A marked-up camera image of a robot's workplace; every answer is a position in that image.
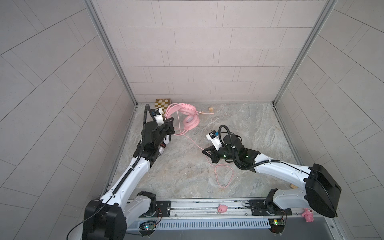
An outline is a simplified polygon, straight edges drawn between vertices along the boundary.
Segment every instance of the pink cable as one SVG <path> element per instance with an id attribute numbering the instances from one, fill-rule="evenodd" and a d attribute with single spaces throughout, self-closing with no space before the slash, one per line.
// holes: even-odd
<path id="1" fill-rule="evenodd" d="M 192 113 L 195 113 L 195 114 L 197 114 L 197 115 L 198 115 L 199 113 L 201 113 L 201 114 L 213 114 L 213 113 L 202 113 L 202 112 L 199 112 L 199 111 L 196 110 L 196 108 L 195 108 L 193 105 L 190 105 L 190 104 L 187 104 L 187 103 L 172 103 L 171 105 L 168 106 L 168 108 L 167 108 L 167 110 L 166 110 L 165 117 L 166 117 L 166 118 L 170 117 L 170 115 L 173 113 L 172 111 L 170 111 L 170 109 L 172 109 L 172 108 L 174 108 L 174 107 L 177 107 L 177 106 L 181 106 L 182 108 L 187 109 L 188 111 L 191 111 Z M 180 131 L 180 133 L 179 133 L 179 134 L 174 134 L 174 135 L 175 135 L 175 136 L 181 136 L 181 135 L 184 135 L 184 136 L 186 136 L 187 138 L 189 138 L 189 139 L 190 139 L 190 140 L 191 140 L 191 141 L 192 141 L 198 148 L 200 148 L 201 150 L 204 150 L 204 148 L 202 148 L 202 147 L 200 147 L 199 145 L 197 145 L 197 144 L 195 143 L 195 141 L 193 141 L 190 137 L 188 137 L 187 135 L 185 135 L 186 132 L 188 132 L 189 130 L 195 128 L 197 125 L 196 125 L 196 126 L 193 126 L 193 127 L 187 127 L 187 128 L 184 128 L 183 131 L 182 131 L 182 130 L 180 129 L 179 111 L 177 111 L 177 120 L 178 120 L 178 122 L 179 122 L 179 131 Z M 228 187 L 229 184 L 231 183 L 232 178 L 233 178 L 233 175 L 234 175 L 234 173 L 235 173 L 235 171 L 233 170 L 233 168 L 231 168 L 230 166 L 227 166 L 228 163 L 220 163 L 220 164 L 217 164 L 217 165 L 212 165 L 212 164 L 209 162 L 209 160 L 208 160 L 208 158 L 207 158 L 206 156 L 205 156 L 205 159 L 207 160 L 207 162 L 209 163 L 209 165 L 211 165 L 212 167 L 215 167 L 215 175 L 216 175 L 217 185 L 218 185 L 220 188 L 222 188 L 222 189 Z M 216 168 L 218 168 L 218 167 L 228 167 L 228 168 L 230 168 L 230 169 L 232 170 L 232 176 L 231 176 L 231 179 L 229 179 L 229 182 L 228 182 L 228 184 L 227 184 L 225 187 L 221 186 L 220 183 L 218 182 L 218 177 L 217 177 L 217 172 L 216 172 Z"/>

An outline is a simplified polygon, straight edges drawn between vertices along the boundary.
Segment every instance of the pink figurine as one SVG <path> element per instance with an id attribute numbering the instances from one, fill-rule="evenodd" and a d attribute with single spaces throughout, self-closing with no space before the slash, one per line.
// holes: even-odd
<path id="1" fill-rule="evenodd" d="M 305 211 L 301 214 L 302 217 L 305 218 L 307 222 L 313 222 L 313 212 L 310 209 L 305 209 Z"/>
<path id="2" fill-rule="evenodd" d="M 217 208 L 217 211 L 220 212 L 220 213 L 224 213 L 224 212 L 227 211 L 227 209 L 228 209 L 227 206 L 220 204 L 220 206 Z"/>

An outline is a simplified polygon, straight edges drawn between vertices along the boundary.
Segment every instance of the robotic arm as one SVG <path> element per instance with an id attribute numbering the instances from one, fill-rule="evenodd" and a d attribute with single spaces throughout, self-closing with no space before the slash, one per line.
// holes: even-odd
<path id="1" fill-rule="evenodd" d="M 147 111 L 153 119 L 151 122 L 146 122 Z M 223 139 L 222 128 L 228 133 Z M 156 213 L 156 195 L 153 193 L 140 192 L 132 202 L 127 204 L 127 201 L 141 178 L 170 143 L 174 133 L 173 118 L 163 120 L 162 110 L 151 110 L 147 104 L 141 132 L 142 140 L 138 143 L 128 168 L 100 200 L 92 200 L 86 206 L 83 240 L 123 239 L 127 226 L 139 216 L 144 214 L 150 217 Z M 261 207 L 271 215 L 281 215 L 282 211 L 286 213 L 288 208 L 311 207 L 326 217 L 337 216 L 336 207 L 341 188 L 321 165 L 299 166 L 246 149 L 241 137 L 230 132 L 225 125 L 221 125 L 218 132 L 209 133 L 207 138 L 213 146 L 202 152 L 211 158 L 213 163 L 225 159 L 241 170 L 269 174 L 298 186 L 298 189 L 291 190 L 272 189 L 263 206 L 256 208 Z M 142 230 L 153 230 L 155 226 L 154 221 L 153 224 L 145 224 Z"/>

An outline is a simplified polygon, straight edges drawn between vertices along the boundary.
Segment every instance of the black mounting plate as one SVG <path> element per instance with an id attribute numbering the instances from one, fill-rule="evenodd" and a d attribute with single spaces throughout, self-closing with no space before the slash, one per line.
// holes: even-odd
<path id="1" fill-rule="evenodd" d="M 170 216 L 170 201 L 156 201 L 156 209 L 160 208 L 160 216 L 162 217 L 169 217 Z"/>
<path id="2" fill-rule="evenodd" d="M 268 216 L 271 215 L 270 213 L 267 212 L 266 206 L 264 204 L 264 199 L 252 199 L 249 200 L 249 203 L 253 206 L 251 211 L 252 211 L 252 216 Z M 283 210 L 278 210 L 275 215 L 292 215 L 291 209 L 283 209 Z"/>

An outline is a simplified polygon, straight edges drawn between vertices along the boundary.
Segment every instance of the pink cable loop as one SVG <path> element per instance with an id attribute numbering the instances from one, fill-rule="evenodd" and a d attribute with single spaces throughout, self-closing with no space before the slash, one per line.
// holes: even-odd
<path id="1" fill-rule="evenodd" d="M 182 113 L 184 113 L 185 115 L 188 115 L 190 118 L 193 117 L 193 120 L 191 121 L 191 124 L 189 124 L 189 122 L 186 122 L 186 119 L 183 121 L 183 123 L 184 123 L 184 129 L 181 129 L 181 128 L 180 128 L 179 110 L 180 110 Z M 174 134 L 175 136 L 181 136 L 181 135 L 186 136 L 186 135 L 185 135 L 186 132 L 188 132 L 189 130 L 195 128 L 195 127 L 199 124 L 199 122 L 200 122 L 199 117 L 198 117 L 199 113 L 200 113 L 200 114 L 214 114 L 214 113 L 203 113 L 203 112 L 199 112 L 199 111 L 196 110 L 195 106 L 190 105 L 190 104 L 187 104 L 187 103 L 172 103 L 171 105 L 168 106 L 168 108 L 167 108 L 167 110 L 166 110 L 165 117 L 166 117 L 166 118 L 170 117 L 170 116 L 172 115 L 172 113 L 174 113 L 175 111 L 177 111 L 177 119 L 178 119 L 178 122 L 179 122 L 179 131 L 180 131 L 179 134 Z M 195 141 L 193 141 L 190 137 L 188 137 L 188 136 L 186 136 L 186 137 L 189 138 L 189 139 L 190 139 L 190 140 L 191 140 L 191 141 L 192 141 L 198 148 L 200 148 L 201 150 L 204 150 L 202 147 L 200 147 L 199 145 L 197 145 L 197 144 L 195 143 Z M 209 162 L 209 160 L 208 160 L 207 157 L 205 157 L 205 159 L 207 160 L 207 162 L 209 163 L 209 165 L 211 165 L 212 167 L 215 167 L 215 175 L 216 175 L 217 185 L 218 185 L 220 188 L 222 188 L 222 189 L 228 187 L 229 184 L 231 183 L 232 178 L 233 178 L 233 175 L 234 175 L 234 173 L 235 173 L 235 171 L 233 170 L 233 168 L 231 168 L 230 166 L 227 166 L 228 163 L 220 163 L 220 164 L 217 164 L 217 165 L 212 165 L 212 164 Z M 230 168 L 230 169 L 232 170 L 232 176 L 231 176 L 231 179 L 229 179 L 229 182 L 228 182 L 228 184 L 227 184 L 225 187 L 221 186 L 220 183 L 218 182 L 218 177 L 217 177 L 217 172 L 216 172 L 216 169 L 217 169 L 218 167 L 228 167 L 228 168 Z"/>

